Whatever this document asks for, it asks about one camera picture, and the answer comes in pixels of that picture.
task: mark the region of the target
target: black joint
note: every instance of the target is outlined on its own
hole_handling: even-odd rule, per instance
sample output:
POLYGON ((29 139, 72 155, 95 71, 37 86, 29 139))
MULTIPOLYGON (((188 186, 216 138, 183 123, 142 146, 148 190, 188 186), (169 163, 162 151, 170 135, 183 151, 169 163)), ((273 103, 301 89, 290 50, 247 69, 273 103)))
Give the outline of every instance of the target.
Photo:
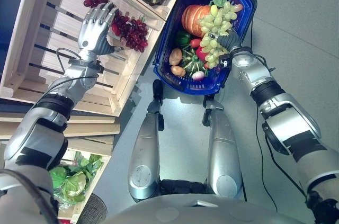
POLYGON ((51 156, 48 154, 28 147, 23 147, 20 153, 22 153, 22 155, 20 155, 15 162, 18 166, 31 165, 46 169, 47 164, 51 160, 51 156))
POLYGON ((60 161, 61 161, 62 157, 64 156, 64 154, 67 150, 67 147, 68 147, 68 140, 67 140, 67 138, 64 138, 63 145, 61 146, 58 154, 55 156, 54 160, 51 162, 51 164, 49 165, 47 170, 51 170, 51 169, 55 168, 56 166, 58 166, 60 164, 60 161))
POLYGON ((316 223, 326 224, 335 224, 339 220, 337 202, 334 199, 323 200, 316 191, 310 191, 306 199, 306 205, 312 210, 316 223))
POLYGON ((285 93, 285 91, 276 81, 269 81, 257 86, 255 90, 251 92, 251 97, 255 103, 260 106, 265 101, 282 93, 285 93))
POLYGON ((206 108, 207 101, 212 101, 212 100, 214 100, 214 94, 205 95, 203 98, 202 106, 206 108))
POLYGON ((53 122, 51 122, 49 120, 46 120, 44 118, 38 119, 37 120, 37 124, 40 124, 40 125, 42 125, 44 127, 47 127, 49 129, 54 130, 54 131, 59 132, 59 133, 62 133, 67 128, 67 124, 66 123, 64 123, 62 126, 59 126, 59 125, 57 125, 57 124, 55 124, 55 123, 53 123, 53 122))
POLYGON ((268 140, 270 141, 271 145, 273 146, 274 150, 277 152, 284 154, 284 155, 289 155, 288 151, 282 143, 278 140, 278 138, 275 136, 273 131, 271 130, 270 126, 267 124, 267 122, 264 122, 262 125, 262 128, 265 132, 265 135, 267 136, 268 140))
POLYGON ((161 80, 156 79, 153 81, 153 100, 160 102, 160 105, 163 105, 164 99, 164 86, 161 80))
POLYGON ((45 107, 46 109, 54 110, 69 120, 73 106, 74 103, 69 98, 59 94, 47 94, 38 101, 35 107, 45 107))
POLYGON ((163 131, 165 129, 164 116, 159 114, 158 119, 158 131, 163 131))
POLYGON ((276 114, 281 113, 282 111, 285 111, 286 109, 288 109, 288 108, 290 108, 290 107, 292 107, 291 104, 285 103, 285 104, 282 104, 281 106, 275 107, 275 108, 272 109, 270 112, 267 112, 267 113, 262 112, 261 115, 263 116, 264 119, 267 119, 267 118, 269 118, 269 117, 272 117, 272 116, 274 116, 274 115, 276 115, 276 114))
POLYGON ((210 123, 211 112, 212 112, 212 109, 206 109, 205 113, 203 114, 202 125, 204 125, 205 127, 208 127, 209 125, 211 125, 210 123))
POLYGON ((288 147, 296 162, 306 154, 314 151, 327 150, 317 139, 315 139, 314 135, 309 130, 290 137, 283 143, 288 147))
POLYGON ((7 194, 7 190, 0 190, 0 198, 7 194))
POLYGON ((161 195, 169 194, 207 194, 202 183, 185 180, 162 180, 160 183, 161 195))
POLYGON ((238 47, 238 48, 235 48, 235 49, 231 50, 231 52, 229 54, 230 54, 230 56, 233 56, 233 55, 235 55, 237 53, 240 53, 240 52, 243 52, 243 53, 246 53, 246 52, 253 53, 252 49, 250 47, 238 47))

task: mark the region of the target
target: blue shopping basket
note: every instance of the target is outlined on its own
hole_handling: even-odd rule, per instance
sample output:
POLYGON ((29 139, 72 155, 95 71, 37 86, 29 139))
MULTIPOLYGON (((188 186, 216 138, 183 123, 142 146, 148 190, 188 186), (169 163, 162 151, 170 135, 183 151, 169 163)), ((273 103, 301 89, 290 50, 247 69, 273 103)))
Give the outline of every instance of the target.
MULTIPOLYGON (((154 61, 154 72, 171 88, 179 92, 191 95, 216 94, 224 87, 230 70, 221 69, 220 66, 209 70, 208 76, 202 81, 196 82, 190 76, 176 77, 171 72, 168 62, 171 51, 176 48, 174 39, 177 31, 183 30, 181 16, 186 7, 192 4, 207 5, 211 0, 177 0, 162 31, 160 43, 156 51, 154 61)), ((243 9, 238 13, 238 18, 233 21, 233 28, 237 31, 241 40, 244 39, 246 31, 252 21, 256 0, 229 0, 231 4, 242 4, 243 9)))

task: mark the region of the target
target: black cable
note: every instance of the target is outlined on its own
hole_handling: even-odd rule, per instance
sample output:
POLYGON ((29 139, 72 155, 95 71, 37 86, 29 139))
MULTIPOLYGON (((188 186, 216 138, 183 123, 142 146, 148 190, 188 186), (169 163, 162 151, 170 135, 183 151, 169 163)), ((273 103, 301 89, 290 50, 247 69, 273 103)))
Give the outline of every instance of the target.
POLYGON ((61 69, 63 70, 63 73, 65 73, 65 68, 64 68, 64 66, 63 66, 63 64, 62 64, 62 62, 61 62, 59 50, 64 50, 64 51, 70 52, 70 53, 74 54, 76 57, 78 57, 78 58, 81 59, 81 56, 80 56, 80 55, 78 55, 76 52, 74 52, 74 51, 72 51, 72 50, 70 50, 70 49, 68 49, 68 48, 58 48, 58 49, 55 51, 55 53, 56 53, 56 55, 57 55, 58 61, 59 61, 60 66, 61 66, 61 69))
MULTIPOLYGON (((243 56, 243 55, 244 54, 242 54, 242 53, 238 53, 238 54, 232 55, 232 57, 243 56)), ((264 65, 268 70, 270 70, 267 66, 266 59, 263 56, 256 55, 256 54, 253 54, 253 53, 249 53, 247 55, 253 56, 253 58, 257 59, 262 65, 264 65)))
POLYGON ((244 200, 245 202, 247 202, 247 195, 246 195, 246 190, 245 190, 245 185, 244 185, 244 179, 242 176, 242 187, 243 187, 243 192, 244 192, 244 200))
POLYGON ((46 219, 47 223, 59 224, 58 217, 54 212, 53 208, 49 206, 49 203, 42 196, 39 189, 29 180, 26 176, 21 173, 18 173, 9 169, 0 169, 0 174, 7 174, 15 179, 17 179, 22 186, 28 191, 28 193, 33 197, 35 203, 38 205, 40 212, 46 219))
POLYGON ((305 195, 305 192, 302 190, 302 188, 291 178, 291 176, 289 176, 286 171, 281 167, 279 166, 279 164, 275 161, 274 159, 274 156, 273 156, 273 152, 272 152, 272 149, 271 149, 271 146, 269 144, 269 140, 267 138, 267 136, 265 136, 265 140, 266 140, 266 144, 269 148, 269 151, 270 151, 270 154, 271 154, 271 158, 272 158, 272 161, 273 163, 276 165, 276 167, 288 178, 288 180, 291 181, 291 183, 298 189, 298 191, 304 196, 306 197, 305 195))
POLYGON ((253 19, 252 18, 252 22, 251 22, 251 49, 252 49, 252 40, 253 40, 253 19))
POLYGON ((70 52, 70 53, 74 54, 77 58, 80 58, 80 59, 81 59, 81 56, 80 56, 79 54, 77 54, 76 52, 74 52, 74 51, 72 51, 72 50, 70 50, 70 49, 68 49, 68 48, 58 48, 58 49, 56 50, 56 53, 58 53, 59 50, 64 50, 64 51, 70 52))
POLYGON ((274 201, 273 197, 271 196, 271 194, 269 193, 269 191, 267 190, 265 182, 264 182, 264 156, 263 156, 263 151, 261 149, 261 145, 260 145, 260 142, 259 142, 259 136, 258 136, 258 113, 259 113, 259 111, 258 111, 258 107, 257 107, 256 108, 256 121, 255 121, 255 135, 256 135, 256 140, 258 142, 260 154, 261 154, 261 181, 264 185, 264 189, 265 189, 267 195, 271 198, 271 200, 274 204, 275 211, 278 212, 278 208, 276 207, 275 201, 274 201))
POLYGON ((39 98, 39 100, 36 101, 36 102, 32 105, 32 107, 30 108, 30 110, 32 110, 32 109, 37 105, 37 103, 38 103, 43 97, 45 97, 48 93, 50 93, 53 89, 55 89, 55 88, 58 87, 59 85, 62 85, 62 84, 64 84, 64 83, 67 83, 67 82, 70 82, 70 81, 73 81, 73 80, 77 80, 77 79, 83 79, 83 78, 97 78, 97 77, 98 77, 98 75, 96 75, 96 76, 86 76, 86 77, 74 77, 74 78, 70 78, 70 79, 67 79, 67 80, 65 80, 65 81, 62 81, 62 82, 60 82, 60 83, 54 85, 52 88, 48 89, 48 90, 47 90, 47 91, 39 98))

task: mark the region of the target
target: floor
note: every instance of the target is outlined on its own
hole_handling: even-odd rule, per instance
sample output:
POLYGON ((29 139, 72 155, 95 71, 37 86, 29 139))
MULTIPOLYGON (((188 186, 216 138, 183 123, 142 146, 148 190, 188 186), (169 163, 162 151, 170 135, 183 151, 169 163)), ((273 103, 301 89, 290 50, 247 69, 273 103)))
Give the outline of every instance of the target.
MULTIPOLYGON (((302 104, 320 125, 323 143, 339 150, 338 0, 257 0, 253 20, 253 50, 267 58, 279 84, 302 104)), ((250 33, 244 44, 249 44, 250 33)), ((151 62, 140 76, 121 115, 124 130, 112 159, 94 193, 107 208, 108 218, 134 204, 127 187, 129 160, 138 129, 151 101, 156 75, 151 62)), ((161 178, 204 181, 207 174, 209 129, 201 119, 202 97, 182 95, 165 88, 160 136, 161 178)), ((228 78, 217 99, 225 107, 237 139, 240 165, 249 202, 274 209, 261 180, 261 154, 255 136, 256 106, 237 81, 228 78)), ((278 211, 304 223, 313 223, 304 198, 275 167, 258 130, 263 148, 264 181, 278 211)), ((277 162, 297 180, 291 158, 274 154, 277 162)))

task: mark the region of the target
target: robotic hand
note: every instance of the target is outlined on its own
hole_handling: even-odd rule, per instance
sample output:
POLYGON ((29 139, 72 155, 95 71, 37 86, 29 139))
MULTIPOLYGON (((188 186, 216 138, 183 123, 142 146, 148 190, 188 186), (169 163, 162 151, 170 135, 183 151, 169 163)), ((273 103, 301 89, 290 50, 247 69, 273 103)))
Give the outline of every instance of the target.
POLYGON ((87 13, 78 58, 69 61, 63 77, 49 86, 9 140, 5 169, 0 171, 0 223, 44 223, 43 217, 47 223, 59 223, 48 170, 60 163, 67 149, 63 131, 71 110, 103 71, 96 56, 114 52, 106 35, 116 10, 107 3, 87 13))
POLYGON ((318 124, 279 86, 251 49, 241 47, 234 30, 227 37, 210 37, 230 50, 231 73, 256 102, 265 119, 262 128, 273 148, 294 158, 306 205, 316 223, 338 223, 339 153, 321 143, 318 124))

